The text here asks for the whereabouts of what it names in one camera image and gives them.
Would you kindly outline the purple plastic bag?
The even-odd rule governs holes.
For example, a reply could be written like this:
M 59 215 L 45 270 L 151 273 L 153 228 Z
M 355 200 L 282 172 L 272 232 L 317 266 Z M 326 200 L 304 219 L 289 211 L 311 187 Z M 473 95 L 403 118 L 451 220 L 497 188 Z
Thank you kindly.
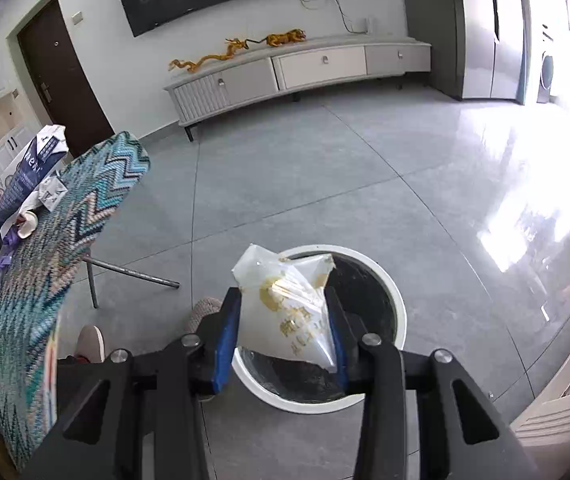
M 2 239 L 2 247 L 0 248 L 0 289 L 2 288 L 4 273 L 12 263 L 12 256 L 19 242 L 20 238 L 14 228 L 11 228 Z

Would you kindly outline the white plastic bag gold print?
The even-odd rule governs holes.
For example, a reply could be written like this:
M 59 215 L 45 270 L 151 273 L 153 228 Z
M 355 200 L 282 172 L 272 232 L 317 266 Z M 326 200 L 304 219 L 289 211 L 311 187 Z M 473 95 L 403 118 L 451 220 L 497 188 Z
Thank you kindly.
M 242 293 L 238 346 L 333 373 L 336 347 L 324 290 L 334 269 L 329 254 L 291 260 L 250 245 L 232 269 Z

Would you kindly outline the round white trash bin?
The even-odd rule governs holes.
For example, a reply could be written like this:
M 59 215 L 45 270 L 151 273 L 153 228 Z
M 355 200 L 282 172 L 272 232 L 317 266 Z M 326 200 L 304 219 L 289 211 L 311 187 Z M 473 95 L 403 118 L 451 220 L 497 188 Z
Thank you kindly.
M 337 245 L 303 245 L 280 252 L 293 261 L 303 275 L 305 258 L 331 254 L 335 269 L 328 276 L 347 312 L 360 317 L 364 330 L 404 347 L 407 314 L 401 293 L 387 271 L 376 261 L 354 249 Z M 334 375 L 308 363 L 261 356 L 238 347 L 233 368 L 242 384 L 259 400 L 281 411 L 321 415 L 335 413 L 363 401 L 362 394 L 348 396 Z

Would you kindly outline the white cream cloth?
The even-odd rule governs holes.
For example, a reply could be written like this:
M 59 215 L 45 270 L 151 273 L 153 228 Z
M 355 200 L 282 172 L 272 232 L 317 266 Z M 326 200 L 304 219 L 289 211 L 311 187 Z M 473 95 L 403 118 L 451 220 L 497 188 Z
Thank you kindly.
M 4 224 L 5 232 L 15 230 L 22 240 L 30 237 L 38 227 L 38 216 L 32 210 L 17 211 Z

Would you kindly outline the zigzag knitted table cloth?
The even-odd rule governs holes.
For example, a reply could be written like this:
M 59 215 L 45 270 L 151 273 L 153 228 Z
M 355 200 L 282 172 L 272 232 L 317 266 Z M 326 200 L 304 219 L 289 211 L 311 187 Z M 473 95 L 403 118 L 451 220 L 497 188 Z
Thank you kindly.
M 131 133 L 119 132 L 60 175 L 68 192 L 38 218 L 0 286 L 0 435 L 23 470 L 57 419 L 59 311 L 79 265 L 122 200 L 150 168 Z

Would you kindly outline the metal table leg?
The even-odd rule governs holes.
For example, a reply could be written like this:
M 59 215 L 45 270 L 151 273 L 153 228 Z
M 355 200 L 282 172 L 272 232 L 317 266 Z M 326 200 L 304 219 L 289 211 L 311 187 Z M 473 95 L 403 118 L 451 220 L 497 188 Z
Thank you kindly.
M 127 276 L 128 278 L 136 278 L 136 280 L 169 287 L 173 289 L 180 289 L 181 284 L 177 281 L 167 280 L 166 278 L 158 278 L 158 276 L 152 276 L 149 274 L 142 273 L 129 268 L 124 268 L 123 266 L 116 266 L 115 264 L 95 259 L 91 256 L 85 256 L 83 262 L 86 266 L 86 274 L 88 281 L 88 288 L 90 289 L 92 305 L 95 310 L 99 309 L 95 279 L 94 279 L 94 268 L 99 268 L 102 270 L 107 270 L 117 274 Z

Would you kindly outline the blue white cardboard box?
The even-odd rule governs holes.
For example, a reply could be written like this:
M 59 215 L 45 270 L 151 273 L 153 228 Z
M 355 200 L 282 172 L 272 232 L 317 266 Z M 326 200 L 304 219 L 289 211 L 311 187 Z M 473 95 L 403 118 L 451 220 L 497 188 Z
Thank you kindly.
M 20 157 L 12 180 L 0 200 L 0 228 L 68 153 L 65 126 L 47 125 L 31 140 Z

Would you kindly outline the beige slipper foot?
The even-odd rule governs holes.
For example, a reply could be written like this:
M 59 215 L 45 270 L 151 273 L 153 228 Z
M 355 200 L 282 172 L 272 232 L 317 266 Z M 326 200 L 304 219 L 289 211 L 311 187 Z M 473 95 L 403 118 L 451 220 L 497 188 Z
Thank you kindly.
M 97 364 L 105 361 L 105 341 L 96 325 L 85 325 L 76 341 L 73 356 L 84 363 Z

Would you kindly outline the dark brown entrance door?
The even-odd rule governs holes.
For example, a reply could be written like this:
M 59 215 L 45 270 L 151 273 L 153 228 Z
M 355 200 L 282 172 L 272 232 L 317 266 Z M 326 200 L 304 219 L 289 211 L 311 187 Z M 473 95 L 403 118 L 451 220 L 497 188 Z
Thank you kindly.
M 114 134 L 72 46 L 58 0 L 50 0 L 18 32 L 18 44 L 48 116 L 64 127 L 80 156 Z

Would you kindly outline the white tv cabinet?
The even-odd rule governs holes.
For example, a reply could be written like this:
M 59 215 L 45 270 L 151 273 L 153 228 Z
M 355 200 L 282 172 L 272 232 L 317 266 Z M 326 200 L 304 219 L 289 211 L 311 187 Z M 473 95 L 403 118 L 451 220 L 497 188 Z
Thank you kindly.
M 183 74 L 164 90 L 178 113 L 178 125 L 193 140 L 192 129 L 200 122 L 254 103 L 334 84 L 430 70 L 431 46 L 426 42 L 396 36 L 335 36 L 247 51 Z

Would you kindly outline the golden dragon figurine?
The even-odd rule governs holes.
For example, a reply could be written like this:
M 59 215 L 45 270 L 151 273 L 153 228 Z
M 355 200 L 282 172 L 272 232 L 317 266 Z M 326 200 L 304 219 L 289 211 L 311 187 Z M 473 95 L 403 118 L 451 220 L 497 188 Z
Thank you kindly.
M 206 54 L 202 56 L 198 61 L 172 60 L 169 62 L 168 71 L 186 70 L 187 73 L 194 74 L 200 70 L 201 66 L 209 61 L 228 61 L 234 58 L 239 51 L 247 51 L 248 49 L 249 44 L 247 39 L 227 39 L 226 50 L 223 53 Z

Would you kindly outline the golden tiger figurine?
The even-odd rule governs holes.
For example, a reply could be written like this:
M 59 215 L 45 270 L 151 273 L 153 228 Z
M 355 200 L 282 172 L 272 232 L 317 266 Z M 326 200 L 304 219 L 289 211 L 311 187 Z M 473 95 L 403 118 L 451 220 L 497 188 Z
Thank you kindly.
M 268 36 L 260 40 L 248 39 L 248 42 L 252 44 L 266 44 L 271 48 L 283 47 L 285 44 L 298 44 L 298 42 L 305 41 L 306 33 L 300 28 L 291 29 L 288 30 L 288 32 L 274 32 L 274 34 L 268 34 Z

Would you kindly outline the silver refrigerator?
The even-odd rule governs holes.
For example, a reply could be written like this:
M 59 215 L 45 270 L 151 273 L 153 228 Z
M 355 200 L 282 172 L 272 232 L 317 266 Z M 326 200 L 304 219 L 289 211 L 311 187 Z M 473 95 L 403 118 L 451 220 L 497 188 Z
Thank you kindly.
M 453 0 L 456 98 L 524 102 L 528 0 Z

